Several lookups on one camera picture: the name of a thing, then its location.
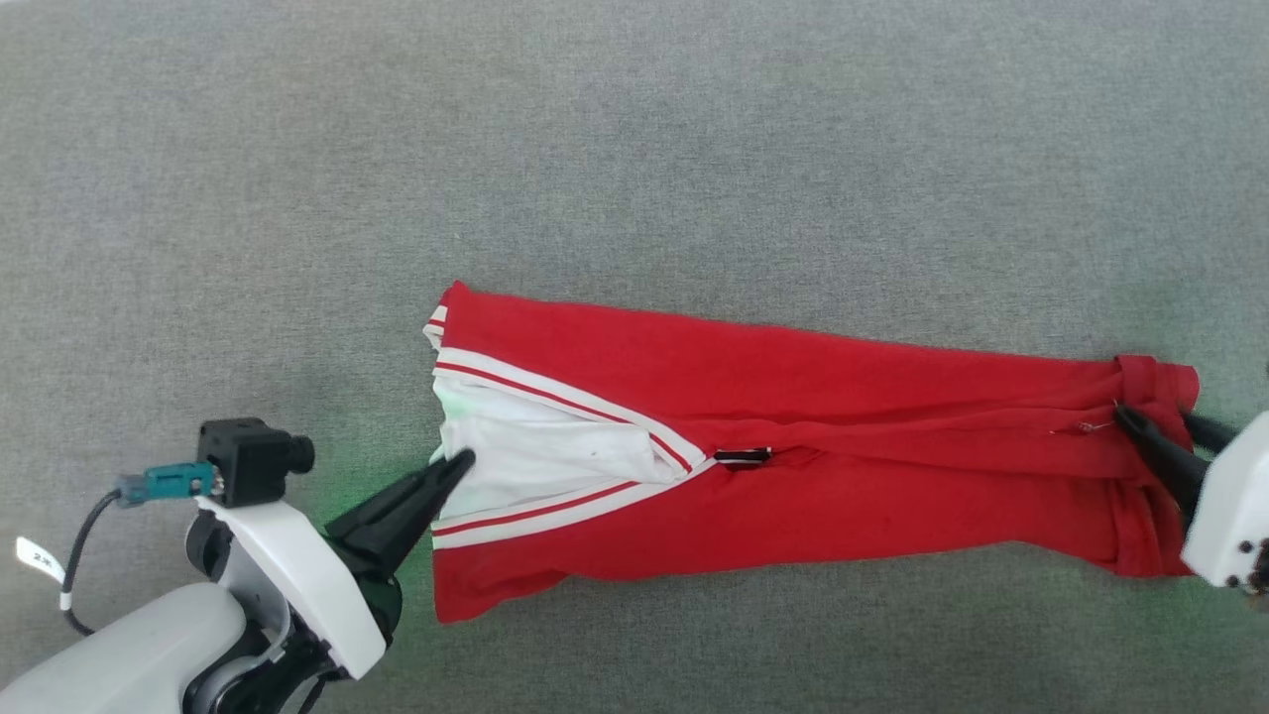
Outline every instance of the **gray floor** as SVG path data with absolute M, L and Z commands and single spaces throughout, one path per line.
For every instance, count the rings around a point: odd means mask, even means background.
M 315 517 L 437 444 L 443 287 L 1197 365 L 1269 407 L 1256 0 L 0 4 L 0 540 L 66 553 L 207 419 L 308 434 Z M 77 610 L 192 577 L 110 512 Z M 1018 547 L 636 585 L 440 628 L 360 711 L 1249 711 L 1269 616 Z M 0 563 L 0 682 L 74 640 Z

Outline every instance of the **black cable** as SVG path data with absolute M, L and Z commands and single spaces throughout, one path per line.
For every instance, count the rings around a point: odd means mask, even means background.
M 77 536 L 75 536 L 75 544 L 71 545 L 71 557 L 70 559 L 66 561 L 66 577 L 62 578 L 63 596 L 69 596 L 71 594 L 71 588 L 75 587 L 75 572 L 79 571 L 79 562 L 80 558 L 84 555 L 84 543 L 88 542 L 88 534 L 89 531 L 93 530 L 93 524 L 95 524 L 96 520 L 102 517 L 102 512 L 105 511 L 108 506 L 118 501 L 119 497 L 122 496 L 123 495 L 119 492 L 119 490 L 114 490 L 110 493 L 103 496 L 102 501 L 98 501 L 96 506 L 94 506 L 93 510 L 89 511 L 88 519 L 84 519 L 84 525 L 80 526 L 80 533 Z M 75 616 L 75 611 L 71 610 L 70 607 L 62 610 L 62 615 L 66 616 L 66 621 L 70 623 L 71 628 L 75 628 L 75 632 L 84 637 L 88 637 L 94 632 L 96 632 L 93 628 L 85 625 L 84 623 L 80 623 L 79 618 Z

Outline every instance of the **white label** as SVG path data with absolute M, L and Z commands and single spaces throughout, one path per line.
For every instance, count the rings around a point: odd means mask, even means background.
M 49 578 L 57 581 L 58 585 L 66 580 L 66 571 L 62 569 L 62 564 L 34 542 L 18 536 L 16 552 L 19 562 L 43 572 Z

